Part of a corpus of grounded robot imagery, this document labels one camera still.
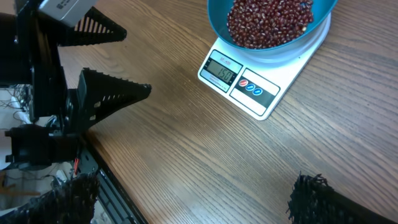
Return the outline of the right gripper black fuzzy right finger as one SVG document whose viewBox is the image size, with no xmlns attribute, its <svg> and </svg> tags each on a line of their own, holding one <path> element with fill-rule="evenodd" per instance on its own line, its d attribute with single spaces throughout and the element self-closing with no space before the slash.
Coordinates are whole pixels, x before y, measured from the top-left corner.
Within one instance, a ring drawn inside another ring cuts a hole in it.
<svg viewBox="0 0 398 224">
<path fill-rule="evenodd" d="M 294 224 L 395 224 L 336 192 L 321 174 L 297 177 L 287 213 Z"/>
</svg>

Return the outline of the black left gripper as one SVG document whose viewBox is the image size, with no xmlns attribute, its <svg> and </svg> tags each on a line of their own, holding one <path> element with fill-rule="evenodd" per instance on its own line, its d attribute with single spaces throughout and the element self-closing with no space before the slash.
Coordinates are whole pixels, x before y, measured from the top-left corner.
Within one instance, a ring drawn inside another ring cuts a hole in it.
<svg viewBox="0 0 398 224">
<path fill-rule="evenodd" d="M 86 131 L 111 114 L 149 97 L 140 84 L 84 68 L 78 87 L 67 87 L 58 47 L 120 42 L 127 30 L 95 7 L 68 27 L 39 11 L 42 1 L 16 1 L 15 14 L 1 13 L 1 85 L 24 85 L 22 109 L 34 123 L 54 116 L 72 131 Z"/>
</svg>

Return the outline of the right gripper black fuzzy left finger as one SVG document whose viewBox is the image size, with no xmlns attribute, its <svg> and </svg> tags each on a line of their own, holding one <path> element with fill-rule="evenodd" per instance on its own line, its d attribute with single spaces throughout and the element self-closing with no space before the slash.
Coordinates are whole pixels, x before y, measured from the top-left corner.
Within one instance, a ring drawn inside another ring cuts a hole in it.
<svg viewBox="0 0 398 224">
<path fill-rule="evenodd" d="M 95 173 L 81 174 L 2 215 L 1 224 L 90 223 L 99 191 Z"/>
</svg>

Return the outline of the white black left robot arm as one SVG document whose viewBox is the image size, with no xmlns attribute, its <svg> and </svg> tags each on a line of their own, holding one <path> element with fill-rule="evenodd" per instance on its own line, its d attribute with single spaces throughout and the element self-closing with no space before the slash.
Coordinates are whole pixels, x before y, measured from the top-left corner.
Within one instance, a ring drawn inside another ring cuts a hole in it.
<svg viewBox="0 0 398 224">
<path fill-rule="evenodd" d="M 116 223 L 144 223 L 110 170 L 90 155 L 85 132 L 108 116 L 146 99 L 148 84 L 84 68 L 78 86 L 67 86 L 60 47 L 120 42 L 126 30 L 94 1 L 16 1 L 14 14 L 1 14 L 1 86 L 21 86 L 21 110 L 29 123 L 11 128 L 9 169 L 41 170 L 72 162 L 69 180 L 3 215 L 2 223 L 89 223 L 95 203 Z"/>
</svg>

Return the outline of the white digital kitchen scale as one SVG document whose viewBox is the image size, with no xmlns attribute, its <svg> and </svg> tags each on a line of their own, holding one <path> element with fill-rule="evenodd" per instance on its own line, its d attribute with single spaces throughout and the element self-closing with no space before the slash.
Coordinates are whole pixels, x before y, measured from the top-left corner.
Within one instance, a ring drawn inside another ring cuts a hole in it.
<svg viewBox="0 0 398 224">
<path fill-rule="evenodd" d="M 198 78 L 253 118 L 265 120 L 325 40 L 331 14 L 306 37 L 267 52 L 237 49 L 218 38 Z"/>
</svg>

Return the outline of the teal plastic bowl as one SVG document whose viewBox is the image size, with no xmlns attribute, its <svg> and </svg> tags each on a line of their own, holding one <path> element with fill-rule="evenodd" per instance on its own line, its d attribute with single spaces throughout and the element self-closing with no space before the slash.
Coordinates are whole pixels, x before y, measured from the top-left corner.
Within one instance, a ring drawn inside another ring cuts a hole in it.
<svg viewBox="0 0 398 224">
<path fill-rule="evenodd" d="M 234 48 L 246 50 L 249 52 L 265 52 L 275 49 L 281 49 L 282 47 L 292 45 L 306 38 L 311 32 L 313 32 L 316 28 L 318 28 L 320 24 L 329 16 L 330 12 L 335 7 L 338 1 L 314 0 L 312 6 L 313 22 L 308 25 L 307 30 L 304 32 L 304 34 L 291 42 L 268 49 L 247 49 L 244 47 L 240 47 L 233 42 L 233 39 L 230 36 L 226 25 L 227 14 L 231 10 L 233 2 L 234 1 L 232 0 L 210 0 L 207 2 L 208 18 L 213 30 L 222 41 L 226 42 L 228 45 Z"/>
</svg>

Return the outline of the red beans in bowl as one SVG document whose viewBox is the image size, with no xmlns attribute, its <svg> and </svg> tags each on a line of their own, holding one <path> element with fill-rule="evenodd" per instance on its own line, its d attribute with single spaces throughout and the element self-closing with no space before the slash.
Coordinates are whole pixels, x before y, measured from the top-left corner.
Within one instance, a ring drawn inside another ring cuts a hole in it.
<svg viewBox="0 0 398 224">
<path fill-rule="evenodd" d="M 311 0 L 235 0 L 227 14 L 233 42 L 247 49 L 268 49 L 291 42 L 313 22 Z"/>
</svg>

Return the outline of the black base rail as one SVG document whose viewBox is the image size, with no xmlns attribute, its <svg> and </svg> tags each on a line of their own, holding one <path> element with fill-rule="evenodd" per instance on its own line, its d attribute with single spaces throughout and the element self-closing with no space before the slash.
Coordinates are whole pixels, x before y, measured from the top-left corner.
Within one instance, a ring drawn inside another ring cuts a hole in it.
<svg viewBox="0 0 398 224">
<path fill-rule="evenodd" d="M 95 205 L 94 223 L 148 224 L 148 221 L 130 199 L 119 180 L 87 135 L 80 138 L 78 174 L 95 173 L 99 180 L 98 202 Z"/>
</svg>

